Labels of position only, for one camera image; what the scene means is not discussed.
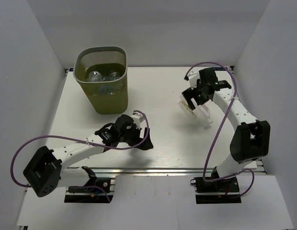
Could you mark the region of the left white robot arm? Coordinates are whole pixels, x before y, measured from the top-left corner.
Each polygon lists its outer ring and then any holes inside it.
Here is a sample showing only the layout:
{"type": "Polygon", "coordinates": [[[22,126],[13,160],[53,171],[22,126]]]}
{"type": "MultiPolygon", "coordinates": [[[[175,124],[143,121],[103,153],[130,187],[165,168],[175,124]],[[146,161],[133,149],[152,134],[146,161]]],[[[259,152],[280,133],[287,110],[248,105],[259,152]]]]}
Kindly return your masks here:
{"type": "Polygon", "coordinates": [[[45,197],[56,188],[66,187],[71,190],[102,191],[97,177],[88,166],[72,168],[77,162],[91,156],[118,150],[120,143],[125,143],[126,150],[153,149],[149,127],[141,129],[142,122],[147,122],[145,114],[134,111],[133,115],[121,115],[114,123],[108,123],[85,140],[61,148],[40,147],[23,174],[38,197],[45,197]]]}

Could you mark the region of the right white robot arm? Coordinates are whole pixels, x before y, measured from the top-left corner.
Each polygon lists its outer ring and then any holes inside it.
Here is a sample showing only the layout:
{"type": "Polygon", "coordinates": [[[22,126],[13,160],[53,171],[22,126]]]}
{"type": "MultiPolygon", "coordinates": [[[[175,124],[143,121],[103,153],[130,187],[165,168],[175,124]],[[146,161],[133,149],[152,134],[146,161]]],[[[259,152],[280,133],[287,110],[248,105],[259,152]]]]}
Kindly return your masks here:
{"type": "Polygon", "coordinates": [[[230,75],[230,78],[231,83],[219,80],[213,67],[201,69],[197,73],[188,70],[184,79],[190,86],[182,92],[184,106],[192,115],[203,114],[208,119],[208,109],[205,106],[208,101],[224,113],[213,143],[216,143],[226,120],[234,129],[230,154],[214,168],[210,178],[203,176],[203,180],[211,183],[217,191],[223,191],[229,185],[228,179],[245,171],[245,166],[266,156],[269,151],[270,124],[260,121],[244,107],[238,98],[234,76],[230,75]]]}

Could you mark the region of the yellow label square bottle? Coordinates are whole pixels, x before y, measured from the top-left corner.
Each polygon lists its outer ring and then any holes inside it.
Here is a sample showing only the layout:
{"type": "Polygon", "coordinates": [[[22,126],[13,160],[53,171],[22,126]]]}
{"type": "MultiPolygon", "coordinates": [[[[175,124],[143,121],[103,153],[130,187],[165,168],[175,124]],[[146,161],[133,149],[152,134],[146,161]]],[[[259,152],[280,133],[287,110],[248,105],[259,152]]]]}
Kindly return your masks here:
{"type": "Polygon", "coordinates": [[[192,110],[187,101],[180,96],[179,106],[182,111],[191,118],[194,123],[201,125],[203,128],[210,128],[213,120],[211,119],[210,109],[206,105],[195,105],[195,109],[192,110]]]}

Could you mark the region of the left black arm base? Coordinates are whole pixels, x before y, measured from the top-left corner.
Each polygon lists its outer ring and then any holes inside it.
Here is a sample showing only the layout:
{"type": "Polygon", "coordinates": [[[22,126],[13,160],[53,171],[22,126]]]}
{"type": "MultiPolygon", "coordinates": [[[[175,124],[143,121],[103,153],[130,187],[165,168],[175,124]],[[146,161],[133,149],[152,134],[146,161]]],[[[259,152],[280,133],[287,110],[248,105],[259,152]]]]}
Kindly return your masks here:
{"type": "Polygon", "coordinates": [[[67,187],[65,203],[103,204],[110,203],[114,195],[114,178],[97,176],[89,167],[83,166],[87,176],[84,185],[67,187]]]}

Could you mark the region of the blue label blue cap bottle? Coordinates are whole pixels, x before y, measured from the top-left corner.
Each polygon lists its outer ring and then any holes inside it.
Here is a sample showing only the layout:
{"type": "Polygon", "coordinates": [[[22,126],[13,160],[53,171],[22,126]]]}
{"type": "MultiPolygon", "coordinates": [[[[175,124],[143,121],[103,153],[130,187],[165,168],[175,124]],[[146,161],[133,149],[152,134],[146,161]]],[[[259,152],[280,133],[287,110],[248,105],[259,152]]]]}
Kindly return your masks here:
{"type": "Polygon", "coordinates": [[[115,95],[115,94],[121,93],[123,89],[124,89],[124,86],[122,83],[104,84],[100,86],[98,92],[100,95],[115,95]]]}

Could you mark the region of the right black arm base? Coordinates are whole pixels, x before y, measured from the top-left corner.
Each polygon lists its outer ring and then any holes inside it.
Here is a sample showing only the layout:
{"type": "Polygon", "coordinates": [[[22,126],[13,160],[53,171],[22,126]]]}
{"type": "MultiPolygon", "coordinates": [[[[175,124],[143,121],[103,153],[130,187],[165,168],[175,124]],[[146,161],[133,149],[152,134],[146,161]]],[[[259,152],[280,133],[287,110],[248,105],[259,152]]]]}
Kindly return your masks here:
{"type": "Polygon", "coordinates": [[[236,177],[217,182],[205,182],[202,177],[190,180],[195,187],[196,204],[239,204],[240,189],[236,177]]]}

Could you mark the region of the clear crushed bottle no cap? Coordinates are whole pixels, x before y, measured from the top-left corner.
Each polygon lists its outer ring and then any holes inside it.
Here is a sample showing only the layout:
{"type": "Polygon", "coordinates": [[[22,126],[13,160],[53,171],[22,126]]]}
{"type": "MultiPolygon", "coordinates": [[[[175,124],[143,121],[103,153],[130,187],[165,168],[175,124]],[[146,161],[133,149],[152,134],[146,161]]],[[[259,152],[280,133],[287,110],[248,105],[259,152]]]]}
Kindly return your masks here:
{"type": "Polygon", "coordinates": [[[88,82],[100,82],[102,81],[103,77],[102,77],[102,74],[98,71],[91,71],[89,74],[88,74],[88,78],[87,78],[87,81],[88,82]]]}

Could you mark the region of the clear bottle white cap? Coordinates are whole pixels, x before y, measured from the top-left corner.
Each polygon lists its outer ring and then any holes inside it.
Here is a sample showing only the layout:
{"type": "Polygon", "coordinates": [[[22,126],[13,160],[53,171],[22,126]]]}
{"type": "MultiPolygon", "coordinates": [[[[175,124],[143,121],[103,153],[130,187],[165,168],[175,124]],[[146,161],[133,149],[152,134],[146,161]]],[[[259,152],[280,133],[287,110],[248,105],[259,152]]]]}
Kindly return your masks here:
{"type": "Polygon", "coordinates": [[[119,71],[110,71],[108,72],[104,77],[103,81],[116,81],[121,77],[121,74],[119,71]]]}

